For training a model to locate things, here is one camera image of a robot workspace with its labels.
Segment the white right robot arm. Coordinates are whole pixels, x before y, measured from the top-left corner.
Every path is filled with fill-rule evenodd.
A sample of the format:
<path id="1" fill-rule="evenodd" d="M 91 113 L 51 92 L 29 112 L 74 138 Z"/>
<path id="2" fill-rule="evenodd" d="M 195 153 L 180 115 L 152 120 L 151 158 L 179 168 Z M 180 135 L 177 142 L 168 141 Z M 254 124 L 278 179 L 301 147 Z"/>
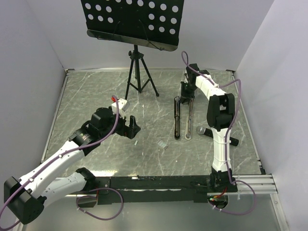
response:
<path id="1" fill-rule="evenodd" d="M 214 159 L 209 184 L 216 191 L 222 191 L 232 182 L 230 161 L 230 126 L 235 117 L 235 97 L 223 91 L 206 70 L 200 72 L 197 64 L 186 67 L 186 79 L 181 82 L 180 102 L 195 98 L 199 89 L 208 99 L 206 121 L 211 128 L 214 143 Z"/>

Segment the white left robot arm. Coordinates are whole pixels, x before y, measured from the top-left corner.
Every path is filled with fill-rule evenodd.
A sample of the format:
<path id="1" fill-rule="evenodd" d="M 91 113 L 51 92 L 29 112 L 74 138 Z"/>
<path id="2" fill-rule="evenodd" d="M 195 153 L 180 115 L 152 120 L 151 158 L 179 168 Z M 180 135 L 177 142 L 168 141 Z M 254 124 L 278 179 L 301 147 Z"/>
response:
<path id="1" fill-rule="evenodd" d="M 108 108 L 98 108 L 49 159 L 20 178 L 9 177 L 4 183 L 4 207 L 8 207 L 22 224 L 34 221 L 45 207 L 67 194 L 95 188 L 95 176 L 80 168 L 69 177 L 56 177 L 73 163 L 87 156 L 109 136 L 118 134 L 133 139 L 140 131 L 134 116 L 126 126 L 128 102 L 115 101 Z"/>

